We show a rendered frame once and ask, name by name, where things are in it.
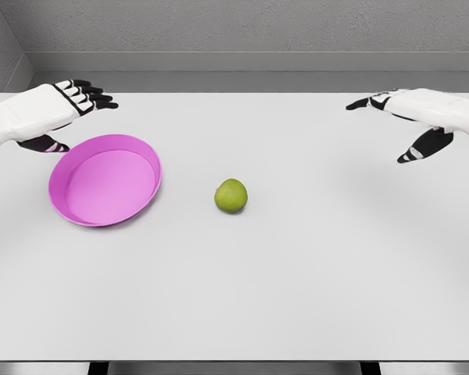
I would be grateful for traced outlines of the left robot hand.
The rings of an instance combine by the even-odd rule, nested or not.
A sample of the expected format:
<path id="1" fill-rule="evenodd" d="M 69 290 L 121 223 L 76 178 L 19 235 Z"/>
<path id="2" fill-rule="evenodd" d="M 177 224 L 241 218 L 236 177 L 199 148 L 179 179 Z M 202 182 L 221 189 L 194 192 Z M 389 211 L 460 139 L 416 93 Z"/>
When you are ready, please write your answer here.
<path id="1" fill-rule="evenodd" d="M 13 140 L 40 153 L 65 153 L 70 147 L 48 134 L 74 120 L 101 109 L 117 109 L 113 97 L 86 80 L 64 80 L 42 84 L 5 101 L 15 115 L 11 121 Z"/>

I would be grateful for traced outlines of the pink round plate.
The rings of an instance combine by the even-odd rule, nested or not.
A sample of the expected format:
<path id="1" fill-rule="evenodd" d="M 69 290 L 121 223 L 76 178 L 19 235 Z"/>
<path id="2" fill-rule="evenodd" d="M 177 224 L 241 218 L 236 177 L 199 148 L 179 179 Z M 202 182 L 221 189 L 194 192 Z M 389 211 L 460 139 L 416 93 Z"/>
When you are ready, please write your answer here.
<path id="1" fill-rule="evenodd" d="M 106 227 L 140 213 L 159 190 L 161 160 L 145 141 L 124 134 L 94 137 L 57 162 L 48 195 L 64 219 Z"/>

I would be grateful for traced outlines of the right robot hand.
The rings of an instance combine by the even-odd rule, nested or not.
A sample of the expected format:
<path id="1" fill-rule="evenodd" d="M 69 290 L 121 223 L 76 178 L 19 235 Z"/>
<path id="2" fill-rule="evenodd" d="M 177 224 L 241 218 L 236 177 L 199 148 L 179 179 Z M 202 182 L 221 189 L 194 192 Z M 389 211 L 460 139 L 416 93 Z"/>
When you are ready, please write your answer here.
<path id="1" fill-rule="evenodd" d="M 426 88 L 396 89 L 359 99 L 345 109 L 367 107 L 430 127 L 397 159 L 404 164 L 426 159 L 450 145 L 468 115 L 469 100 Z"/>

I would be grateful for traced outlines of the green apple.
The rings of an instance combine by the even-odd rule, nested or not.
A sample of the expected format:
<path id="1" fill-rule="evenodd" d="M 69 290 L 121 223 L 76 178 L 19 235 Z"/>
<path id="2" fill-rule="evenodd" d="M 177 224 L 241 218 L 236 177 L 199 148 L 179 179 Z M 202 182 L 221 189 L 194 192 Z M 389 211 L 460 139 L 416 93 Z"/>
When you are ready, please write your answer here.
<path id="1" fill-rule="evenodd" d="M 236 213 L 248 201 L 245 185 L 236 179 L 225 180 L 214 194 L 214 202 L 218 209 L 226 213 Z"/>

